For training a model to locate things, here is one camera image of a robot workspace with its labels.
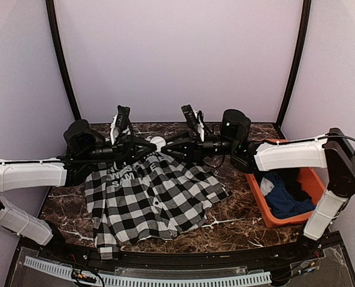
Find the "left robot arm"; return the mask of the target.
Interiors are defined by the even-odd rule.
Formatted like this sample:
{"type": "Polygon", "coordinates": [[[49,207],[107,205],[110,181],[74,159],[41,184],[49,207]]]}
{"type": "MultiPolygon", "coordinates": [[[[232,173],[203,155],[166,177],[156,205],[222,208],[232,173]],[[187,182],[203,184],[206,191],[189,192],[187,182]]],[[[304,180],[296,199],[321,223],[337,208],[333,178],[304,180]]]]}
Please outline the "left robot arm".
{"type": "Polygon", "coordinates": [[[16,207],[1,194],[22,188],[76,186],[100,164],[133,163],[157,149],[155,144],[136,137],[127,119],[112,123],[109,138],[90,128],[87,120],[73,122],[63,136],[68,148],[63,157],[0,159],[0,226],[46,246],[47,252],[58,261],[70,256],[70,248],[61,241],[55,227],[16,207]]]}

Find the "black white plaid shirt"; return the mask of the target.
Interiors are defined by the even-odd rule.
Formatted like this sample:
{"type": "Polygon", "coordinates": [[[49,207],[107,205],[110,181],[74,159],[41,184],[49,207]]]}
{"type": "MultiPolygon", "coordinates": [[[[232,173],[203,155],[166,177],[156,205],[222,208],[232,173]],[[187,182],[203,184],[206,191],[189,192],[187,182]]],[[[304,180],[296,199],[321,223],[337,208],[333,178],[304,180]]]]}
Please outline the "black white plaid shirt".
{"type": "Polygon", "coordinates": [[[84,185],[94,244],[102,260],[123,245],[172,240],[202,226],[231,192],[205,166],[152,152],[132,164],[99,164],[84,185]]]}

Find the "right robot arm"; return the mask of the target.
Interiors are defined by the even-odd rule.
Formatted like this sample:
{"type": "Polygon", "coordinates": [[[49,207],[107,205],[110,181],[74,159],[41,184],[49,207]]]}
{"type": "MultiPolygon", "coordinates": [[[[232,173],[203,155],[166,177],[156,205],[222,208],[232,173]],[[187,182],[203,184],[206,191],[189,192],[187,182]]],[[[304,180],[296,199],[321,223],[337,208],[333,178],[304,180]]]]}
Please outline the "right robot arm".
{"type": "Polygon", "coordinates": [[[350,137],[339,128],[325,135],[295,141],[249,141],[251,121],[236,109],[223,113],[220,133],[215,135],[205,125],[202,112],[190,105],[182,106],[189,129],[166,140],[161,152],[185,162],[205,157],[229,155],[233,167],[242,173],[267,172],[274,169],[318,167],[327,169],[329,183],[315,211],[307,220],[303,234],[291,247],[296,259],[304,259],[314,250],[314,241],[355,194],[355,150],[350,137]]]}

